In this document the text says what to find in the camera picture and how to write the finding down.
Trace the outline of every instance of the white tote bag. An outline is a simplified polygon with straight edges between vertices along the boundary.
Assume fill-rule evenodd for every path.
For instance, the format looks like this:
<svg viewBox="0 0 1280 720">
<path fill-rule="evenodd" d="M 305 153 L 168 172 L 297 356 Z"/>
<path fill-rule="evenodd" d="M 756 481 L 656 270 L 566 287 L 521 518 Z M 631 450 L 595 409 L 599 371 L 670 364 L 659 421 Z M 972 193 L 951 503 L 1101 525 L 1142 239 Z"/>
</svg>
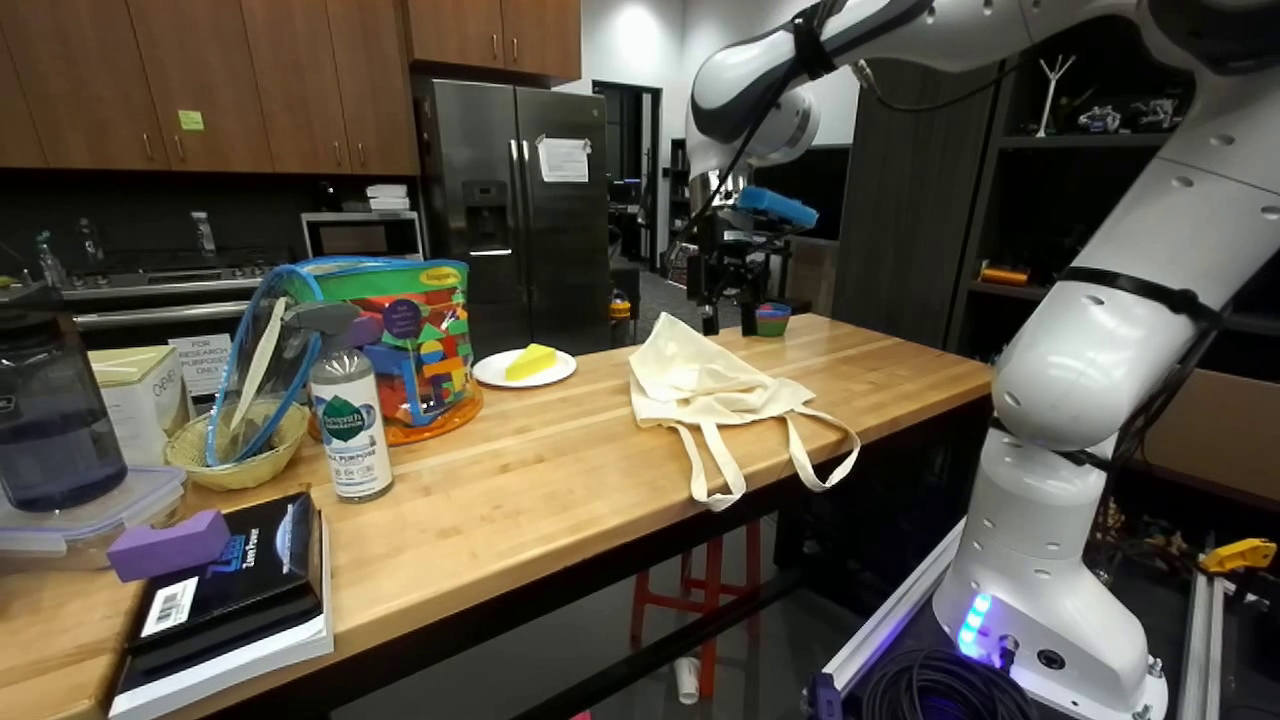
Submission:
<svg viewBox="0 0 1280 720">
<path fill-rule="evenodd" d="M 838 488 L 860 453 L 856 431 L 850 431 L 838 416 L 808 409 L 811 392 L 795 380 L 769 376 L 753 368 L 747 360 L 734 356 L 727 350 L 703 341 L 677 315 L 659 315 L 650 331 L 650 341 L 631 352 L 631 411 L 646 429 L 677 429 L 690 453 L 690 496 L 702 499 L 712 514 L 726 514 L 747 492 L 747 481 L 739 463 L 734 460 L 719 426 L 762 426 L 762 421 L 783 421 L 789 429 L 789 455 L 806 488 L 828 492 Z M 811 473 L 808 450 L 800 440 L 800 429 L 794 416 L 811 416 L 822 426 L 839 429 L 851 450 L 834 469 L 828 481 Z M 726 492 L 707 488 L 707 473 L 696 450 L 696 431 L 703 436 L 719 475 Z"/>
</svg>

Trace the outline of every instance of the blender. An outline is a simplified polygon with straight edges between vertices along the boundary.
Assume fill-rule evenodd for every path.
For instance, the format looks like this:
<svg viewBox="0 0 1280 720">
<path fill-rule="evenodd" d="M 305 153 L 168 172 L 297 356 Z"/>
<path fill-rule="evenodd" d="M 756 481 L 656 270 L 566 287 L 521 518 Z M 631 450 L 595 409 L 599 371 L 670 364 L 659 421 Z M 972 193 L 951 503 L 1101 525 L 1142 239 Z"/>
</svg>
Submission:
<svg viewBox="0 0 1280 720">
<path fill-rule="evenodd" d="M 59 293 L 0 293 L 0 492 L 22 514 L 100 499 L 127 475 Z"/>
</svg>

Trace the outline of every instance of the stainless steel refrigerator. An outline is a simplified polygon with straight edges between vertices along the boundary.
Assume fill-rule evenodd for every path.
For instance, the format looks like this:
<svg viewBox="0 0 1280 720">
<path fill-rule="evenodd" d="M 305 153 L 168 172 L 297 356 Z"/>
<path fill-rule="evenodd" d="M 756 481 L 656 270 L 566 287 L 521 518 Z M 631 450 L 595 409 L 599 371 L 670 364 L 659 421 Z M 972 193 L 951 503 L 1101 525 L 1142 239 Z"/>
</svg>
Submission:
<svg viewBox="0 0 1280 720">
<path fill-rule="evenodd" d="M 606 326 L 606 103 L 545 90 L 429 80 L 422 137 L 432 254 L 474 264 L 474 307 Z"/>
</svg>

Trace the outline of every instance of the wooden cabinet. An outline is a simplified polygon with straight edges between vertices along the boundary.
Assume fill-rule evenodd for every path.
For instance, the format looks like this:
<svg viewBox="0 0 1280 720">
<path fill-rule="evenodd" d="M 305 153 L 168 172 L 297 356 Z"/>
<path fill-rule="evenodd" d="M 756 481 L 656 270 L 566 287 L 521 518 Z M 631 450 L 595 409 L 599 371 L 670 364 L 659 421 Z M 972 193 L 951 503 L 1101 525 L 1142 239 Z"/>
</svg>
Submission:
<svg viewBox="0 0 1280 720">
<path fill-rule="evenodd" d="M 403 27 L 403 0 L 0 0 L 0 167 L 412 178 Z"/>
<path fill-rule="evenodd" d="M 245 20 L 280 172 L 415 172 L 398 0 L 245 0 Z"/>
<path fill-rule="evenodd" d="M 331 60 L 350 123 L 350 167 L 415 178 L 415 123 L 399 0 L 329 0 Z"/>
<path fill-rule="evenodd" d="M 272 167 L 245 7 L 228 0 L 127 0 L 127 7 L 172 163 Z"/>
<path fill-rule="evenodd" d="M 42 137 L 0 31 L 0 163 L 42 167 Z"/>
<path fill-rule="evenodd" d="M 0 0 L 0 31 L 49 167 L 161 167 L 126 0 Z"/>
<path fill-rule="evenodd" d="M 581 0 L 505 0 L 507 67 L 581 77 Z"/>
<path fill-rule="evenodd" d="M 581 0 L 408 0 L 412 60 L 581 77 Z"/>
<path fill-rule="evenodd" d="M 331 23 L 316 0 L 245 0 L 257 90 L 280 172 L 340 172 L 350 129 Z"/>
<path fill-rule="evenodd" d="M 412 60 L 505 67 L 505 0 L 408 0 Z"/>
</svg>

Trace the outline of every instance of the kitchen counter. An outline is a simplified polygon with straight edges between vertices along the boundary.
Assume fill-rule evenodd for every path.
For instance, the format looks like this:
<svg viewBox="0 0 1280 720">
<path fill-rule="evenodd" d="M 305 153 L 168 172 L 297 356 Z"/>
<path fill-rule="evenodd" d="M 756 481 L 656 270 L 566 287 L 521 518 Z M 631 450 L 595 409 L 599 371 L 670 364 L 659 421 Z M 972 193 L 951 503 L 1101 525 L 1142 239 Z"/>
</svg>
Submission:
<svg viewBox="0 0 1280 720">
<path fill-rule="evenodd" d="M 990 396 L 991 371 L 936 350 L 795 315 L 783 341 L 719 335 L 747 364 L 794 376 L 818 409 L 864 440 L 893 436 Z M 280 688 L 398 637 L 432 627 L 493 598 L 696 520 L 677 431 L 636 429 L 628 350 L 581 356 L 571 380 L 541 392 L 485 392 L 485 411 L 432 443 L 398 450 L 398 488 L 340 503 L 316 450 L 257 492 L 190 492 L 179 514 L 245 509 L 310 488 L 331 532 L 337 651 L 239 684 L 202 713 Z M 846 440 L 800 421 L 811 460 Z M 778 426 L 727 429 L 753 492 L 789 481 Z M 98 717 L 114 688 L 137 604 L 110 574 L 0 577 L 0 708 L 9 717 Z"/>
</svg>

